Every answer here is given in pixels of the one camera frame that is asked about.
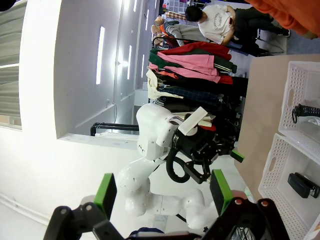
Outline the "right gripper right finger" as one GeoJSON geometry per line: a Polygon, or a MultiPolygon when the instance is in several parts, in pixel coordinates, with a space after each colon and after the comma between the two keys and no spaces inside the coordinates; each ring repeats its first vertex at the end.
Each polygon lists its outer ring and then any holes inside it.
{"type": "Polygon", "coordinates": [[[290,238],[273,200],[262,198],[253,203],[235,196],[220,169],[212,170],[209,187],[218,217],[203,240],[230,240],[241,229],[254,240],[290,238]]]}

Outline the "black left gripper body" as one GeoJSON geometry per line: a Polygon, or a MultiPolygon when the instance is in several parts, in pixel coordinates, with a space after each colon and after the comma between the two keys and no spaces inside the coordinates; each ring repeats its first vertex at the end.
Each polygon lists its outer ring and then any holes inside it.
{"type": "Polygon", "coordinates": [[[219,155],[213,139],[213,132],[199,126],[193,135],[184,135],[177,129],[173,135],[172,146],[196,165],[211,165],[219,155]]]}

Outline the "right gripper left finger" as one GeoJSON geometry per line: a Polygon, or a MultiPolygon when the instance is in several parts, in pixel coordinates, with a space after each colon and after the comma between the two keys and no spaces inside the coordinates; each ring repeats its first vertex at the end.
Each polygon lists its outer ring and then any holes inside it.
{"type": "Polygon", "coordinates": [[[110,222],[117,195],[115,176],[104,174],[93,201],[76,209],[58,206],[54,209],[45,240],[79,240],[84,233],[93,233],[97,240],[122,240],[122,235],[110,222]]]}

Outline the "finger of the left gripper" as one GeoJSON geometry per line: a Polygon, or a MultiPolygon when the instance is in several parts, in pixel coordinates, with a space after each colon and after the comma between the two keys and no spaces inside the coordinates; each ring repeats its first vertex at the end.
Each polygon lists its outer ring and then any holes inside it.
{"type": "Polygon", "coordinates": [[[211,179],[210,165],[207,163],[201,163],[202,173],[195,169],[196,164],[193,161],[186,162],[183,169],[197,184],[202,184],[211,179]]]}
{"type": "Polygon", "coordinates": [[[229,156],[239,163],[242,163],[245,159],[245,157],[235,149],[218,149],[217,153],[219,156],[229,156]]]}

